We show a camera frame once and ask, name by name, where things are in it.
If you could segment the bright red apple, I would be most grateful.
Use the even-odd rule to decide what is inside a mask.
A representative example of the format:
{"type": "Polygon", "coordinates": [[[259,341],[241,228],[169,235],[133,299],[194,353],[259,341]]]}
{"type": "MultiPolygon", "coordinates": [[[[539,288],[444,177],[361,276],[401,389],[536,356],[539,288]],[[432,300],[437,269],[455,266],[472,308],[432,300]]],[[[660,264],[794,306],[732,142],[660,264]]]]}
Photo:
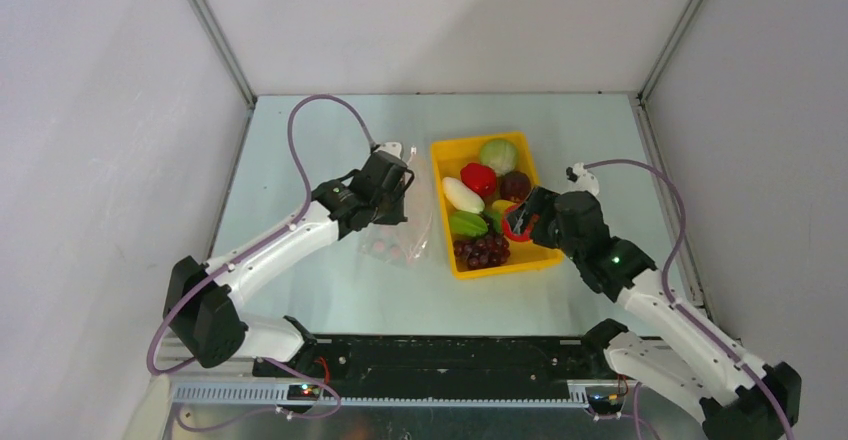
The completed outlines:
{"type": "Polygon", "coordinates": [[[502,215],[501,228],[504,236],[511,242],[527,243],[532,241],[536,220],[536,216],[525,216],[524,206],[518,204],[515,210],[502,215]]]}

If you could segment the purple grape bunch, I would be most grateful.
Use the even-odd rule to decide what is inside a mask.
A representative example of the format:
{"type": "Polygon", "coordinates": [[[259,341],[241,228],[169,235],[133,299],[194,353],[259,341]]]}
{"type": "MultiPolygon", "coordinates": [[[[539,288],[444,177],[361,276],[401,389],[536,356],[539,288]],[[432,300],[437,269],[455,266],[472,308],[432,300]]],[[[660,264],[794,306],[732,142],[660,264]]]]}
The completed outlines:
{"type": "Polygon", "coordinates": [[[452,247],[455,260],[465,270],[499,267],[511,256],[509,242],[500,234],[454,240],[452,247]]]}

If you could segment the clear pink-dotted zip bag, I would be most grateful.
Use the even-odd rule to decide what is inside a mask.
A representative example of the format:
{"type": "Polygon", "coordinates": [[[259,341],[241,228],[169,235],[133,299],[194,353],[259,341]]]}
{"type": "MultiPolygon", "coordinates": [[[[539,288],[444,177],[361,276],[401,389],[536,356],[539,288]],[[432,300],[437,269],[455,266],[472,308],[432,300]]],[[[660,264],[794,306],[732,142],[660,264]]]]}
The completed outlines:
{"type": "Polygon", "coordinates": [[[411,267],[427,254],[434,223],[435,202],[429,167],[423,151],[412,145],[402,159],[414,174],[404,198],[405,222],[369,226],[358,244],[360,254],[399,267],[411,267]]]}

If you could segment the yellow plastic tray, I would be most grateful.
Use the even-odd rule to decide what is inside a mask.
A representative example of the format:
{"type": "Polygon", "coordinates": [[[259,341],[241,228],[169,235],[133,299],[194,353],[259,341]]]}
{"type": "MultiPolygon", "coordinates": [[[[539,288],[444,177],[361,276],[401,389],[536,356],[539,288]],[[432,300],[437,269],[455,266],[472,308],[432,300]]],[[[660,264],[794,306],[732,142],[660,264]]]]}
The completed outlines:
{"type": "MultiPolygon", "coordinates": [[[[448,227],[448,216],[458,210],[456,210],[445,198],[441,181],[444,177],[454,177],[460,180],[460,170],[468,163],[480,163],[480,148],[487,141],[495,138],[509,140],[517,146],[519,150],[519,160],[514,171],[525,173],[531,179],[534,186],[539,185],[540,181],[535,169],[531,150],[524,134],[521,132],[499,133],[488,136],[443,140],[437,141],[431,145],[431,159],[434,178],[440,202],[443,230],[449,250],[451,269],[455,277],[463,280],[482,277],[485,275],[540,270],[557,265],[564,259],[564,254],[559,250],[547,249],[533,244],[532,241],[527,243],[518,243],[511,242],[508,238],[506,238],[510,245],[511,256],[502,266],[479,270],[465,270],[463,267],[460,267],[455,260],[452,247],[453,241],[469,237],[456,236],[450,232],[448,227]]],[[[485,202],[484,210],[491,210],[490,205],[495,200],[501,199],[499,195],[500,179],[501,177],[498,177],[498,188],[496,193],[491,197],[483,198],[485,202]]]]}

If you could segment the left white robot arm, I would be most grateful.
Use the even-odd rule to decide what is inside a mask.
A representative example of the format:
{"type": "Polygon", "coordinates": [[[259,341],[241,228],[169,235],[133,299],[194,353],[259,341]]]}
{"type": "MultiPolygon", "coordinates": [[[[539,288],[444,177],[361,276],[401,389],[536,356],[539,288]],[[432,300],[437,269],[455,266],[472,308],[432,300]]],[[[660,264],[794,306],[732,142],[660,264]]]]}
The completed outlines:
{"type": "Polygon", "coordinates": [[[293,317],[248,314],[248,301],[310,254],[370,225],[406,222],[404,197],[415,175],[398,142],[376,146],[366,163],[318,185],[305,206],[226,255],[191,256],[172,269],[163,319],[205,369],[232,358],[266,357],[292,376],[316,363],[311,334],[293,317]]]}

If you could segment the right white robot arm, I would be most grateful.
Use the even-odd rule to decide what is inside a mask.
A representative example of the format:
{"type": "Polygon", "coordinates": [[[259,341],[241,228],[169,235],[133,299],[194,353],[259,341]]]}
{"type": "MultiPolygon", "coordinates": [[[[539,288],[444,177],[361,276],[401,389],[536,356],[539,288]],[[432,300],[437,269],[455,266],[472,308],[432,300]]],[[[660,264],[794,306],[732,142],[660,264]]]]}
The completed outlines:
{"type": "Polygon", "coordinates": [[[592,193],[536,187],[502,223],[514,239],[562,251],[592,291],[655,328],[667,346],[645,346],[622,323],[604,320],[583,337],[588,374],[615,371],[646,385],[689,413],[710,439],[789,438],[800,412],[798,372],[751,354],[664,285],[649,255],[611,235],[592,193]]]}

